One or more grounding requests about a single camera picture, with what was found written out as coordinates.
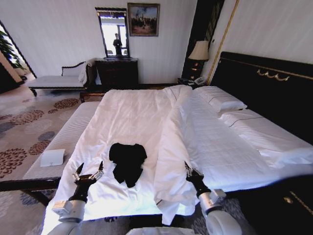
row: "painting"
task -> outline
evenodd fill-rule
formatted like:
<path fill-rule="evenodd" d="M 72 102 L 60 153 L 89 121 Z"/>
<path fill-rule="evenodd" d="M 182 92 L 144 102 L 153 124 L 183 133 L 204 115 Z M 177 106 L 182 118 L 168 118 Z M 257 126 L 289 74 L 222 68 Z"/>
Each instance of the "painting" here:
<path fill-rule="evenodd" d="M 130 36 L 158 36 L 160 4 L 128 3 Z"/>

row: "floral rug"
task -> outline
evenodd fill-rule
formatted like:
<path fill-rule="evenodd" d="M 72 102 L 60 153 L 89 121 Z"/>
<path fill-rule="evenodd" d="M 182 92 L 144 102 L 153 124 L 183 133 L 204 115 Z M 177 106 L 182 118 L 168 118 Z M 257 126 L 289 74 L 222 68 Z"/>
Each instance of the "floral rug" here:
<path fill-rule="evenodd" d="M 79 105 L 78 91 L 39 90 L 34 97 L 22 85 L 0 94 L 0 181 L 21 179 Z M 52 197 L 54 191 L 44 193 Z M 226 200 L 224 209 L 238 220 L 245 235 L 256 234 L 237 200 Z M 0 192 L 1 234 L 39 235 L 44 213 L 45 207 L 26 193 Z M 82 234 L 124 235 L 129 224 L 129 217 L 86 221 L 82 224 Z M 183 217 L 179 226 L 207 234 L 199 206 L 192 216 Z"/>

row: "gold headboard trim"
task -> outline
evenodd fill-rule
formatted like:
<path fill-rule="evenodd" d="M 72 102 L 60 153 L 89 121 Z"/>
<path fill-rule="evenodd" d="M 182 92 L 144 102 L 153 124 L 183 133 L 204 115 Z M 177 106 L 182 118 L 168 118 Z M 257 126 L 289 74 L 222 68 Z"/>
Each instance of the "gold headboard trim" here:
<path fill-rule="evenodd" d="M 244 65 L 250 65 L 250 66 L 254 66 L 254 67 L 260 68 L 260 69 L 271 70 L 271 71 L 275 71 L 275 72 L 287 74 L 287 75 L 290 75 L 290 76 L 302 77 L 302 78 L 306 78 L 306 79 L 313 80 L 313 77 L 306 76 L 306 75 L 302 75 L 302 74 L 298 74 L 298 73 L 294 73 L 294 72 L 288 72 L 288 71 L 283 71 L 283 70 L 277 70 L 277 69 L 273 69 L 273 68 L 269 68 L 269 67 L 264 67 L 264 66 L 259 66 L 259 65 L 255 65 L 255 64 L 250 64 L 250 63 L 246 63 L 246 62 L 242 62 L 242 61 L 238 61 L 238 60 L 227 59 L 227 58 L 224 58 L 224 57 L 221 57 L 220 59 L 229 60 L 229 61 L 237 62 L 237 63 L 240 63 L 240 64 L 244 64 Z"/>
<path fill-rule="evenodd" d="M 257 70 L 256 73 L 257 73 L 258 75 L 260 75 L 260 76 L 266 76 L 266 77 L 268 77 L 268 78 L 275 78 L 275 79 L 276 79 L 277 81 L 279 81 L 279 82 L 287 82 L 287 81 L 288 81 L 288 78 L 289 78 L 289 76 L 286 77 L 286 78 L 280 78 L 280 77 L 278 76 L 278 74 L 271 76 L 271 75 L 269 74 L 269 71 L 266 71 L 265 73 L 261 73 L 260 70 Z"/>

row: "robotic hand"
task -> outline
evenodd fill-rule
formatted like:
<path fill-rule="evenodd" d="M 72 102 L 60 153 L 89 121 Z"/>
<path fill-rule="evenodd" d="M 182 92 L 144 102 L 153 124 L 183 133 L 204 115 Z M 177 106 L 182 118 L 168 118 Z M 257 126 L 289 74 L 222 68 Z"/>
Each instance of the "robotic hand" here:
<path fill-rule="evenodd" d="M 91 175 L 81 175 L 84 163 L 82 163 L 73 174 L 77 188 L 73 196 L 67 201 L 57 202 L 52 210 L 57 213 L 62 223 L 56 226 L 49 235 L 80 235 L 79 223 L 84 218 L 85 204 L 89 187 L 96 183 L 103 175 L 103 162 L 98 171 Z"/>
<path fill-rule="evenodd" d="M 206 228 L 210 235 L 241 235 L 242 230 L 237 221 L 228 213 L 221 211 L 219 204 L 226 197 L 223 190 L 210 190 L 203 183 L 204 175 L 196 169 L 191 169 L 185 162 L 187 169 L 186 180 L 191 182 L 200 200 L 203 216 L 206 220 Z"/>

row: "mirror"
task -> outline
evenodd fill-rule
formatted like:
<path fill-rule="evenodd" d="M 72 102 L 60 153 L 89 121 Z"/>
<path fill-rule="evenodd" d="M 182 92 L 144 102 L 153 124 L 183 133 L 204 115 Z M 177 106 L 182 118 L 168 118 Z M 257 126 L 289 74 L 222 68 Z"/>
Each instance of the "mirror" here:
<path fill-rule="evenodd" d="M 95 8 L 107 57 L 130 57 L 126 8 Z"/>

